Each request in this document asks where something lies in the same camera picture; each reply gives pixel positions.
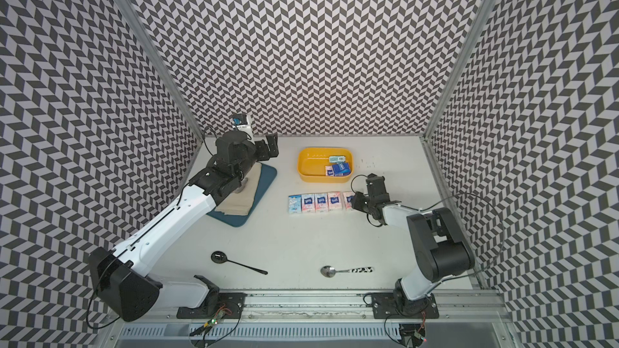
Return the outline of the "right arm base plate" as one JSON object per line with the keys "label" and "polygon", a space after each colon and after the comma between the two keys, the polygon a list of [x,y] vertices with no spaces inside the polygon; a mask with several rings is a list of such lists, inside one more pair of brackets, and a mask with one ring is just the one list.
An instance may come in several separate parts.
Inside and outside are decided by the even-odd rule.
{"label": "right arm base plate", "polygon": [[370,293],[370,306],[375,319],[388,317],[439,319],[438,305],[433,295],[411,301],[393,293]]}

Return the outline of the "light blue cartoon tissue pack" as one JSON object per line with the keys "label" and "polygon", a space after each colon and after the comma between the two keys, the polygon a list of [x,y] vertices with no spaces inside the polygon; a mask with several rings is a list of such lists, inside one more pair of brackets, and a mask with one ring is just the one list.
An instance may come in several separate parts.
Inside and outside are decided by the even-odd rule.
{"label": "light blue cartoon tissue pack", "polygon": [[288,213],[289,214],[301,214],[302,213],[302,196],[301,195],[288,196]]}

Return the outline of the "mint green tissue pack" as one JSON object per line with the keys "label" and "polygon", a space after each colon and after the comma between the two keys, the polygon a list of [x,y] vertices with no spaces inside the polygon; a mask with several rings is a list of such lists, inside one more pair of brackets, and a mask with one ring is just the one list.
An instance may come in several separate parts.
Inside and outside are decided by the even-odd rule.
{"label": "mint green tissue pack", "polygon": [[328,160],[332,164],[345,163],[347,161],[346,156],[330,156]]}

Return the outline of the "dark blue Tempo tissue pack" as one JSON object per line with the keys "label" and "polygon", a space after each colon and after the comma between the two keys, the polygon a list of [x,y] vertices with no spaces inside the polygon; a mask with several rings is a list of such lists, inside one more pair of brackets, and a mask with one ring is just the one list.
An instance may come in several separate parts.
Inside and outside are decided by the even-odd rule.
{"label": "dark blue Tempo tissue pack", "polygon": [[346,177],[351,174],[350,164],[346,162],[332,164],[331,169],[335,177]]}

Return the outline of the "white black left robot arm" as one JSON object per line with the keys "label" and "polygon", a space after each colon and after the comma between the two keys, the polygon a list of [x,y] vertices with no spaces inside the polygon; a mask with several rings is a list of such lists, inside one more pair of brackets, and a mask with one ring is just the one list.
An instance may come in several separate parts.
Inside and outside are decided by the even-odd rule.
{"label": "white black left robot arm", "polygon": [[150,274],[175,241],[240,188],[256,163],[279,154],[277,135],[252,141],[231,130],[215,144],[207,166],[156,217],[111,250],[98,247],[89,255],[93,294],[124,322],[157,308],[199,308],[215,292],[203,277],[180,282]]}

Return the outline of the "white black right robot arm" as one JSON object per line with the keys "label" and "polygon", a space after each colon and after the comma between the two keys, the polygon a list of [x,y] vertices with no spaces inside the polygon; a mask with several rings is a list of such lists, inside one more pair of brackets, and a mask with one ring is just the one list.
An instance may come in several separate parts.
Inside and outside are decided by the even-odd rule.
{"label": "white black right robot arm", "polygon": [[414,250],[412,272],[395,285],[397,298],[419,301],[444,281],[474,268],[472,248],[448,208],[414,209],[394,201],[387,192],[385,178],[373,173],[365,177],[365,183],[365,193],[354,192],[352,208],[366,214],[379,227],[403,230]]}

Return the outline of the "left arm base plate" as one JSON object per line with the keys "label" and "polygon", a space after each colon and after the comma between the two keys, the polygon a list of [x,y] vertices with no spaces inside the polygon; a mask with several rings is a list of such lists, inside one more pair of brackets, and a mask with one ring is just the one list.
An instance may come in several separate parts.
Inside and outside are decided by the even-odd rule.
{"label": "left arm base plate", "polygon": [[207,320],[215,316],[219,309],[228,309],[225,319],[238,320],[242,315],[246,293],[231,292],[219,293],[217,297],[208,296],[197,308],[180,307],[177,311],[177,319]]}

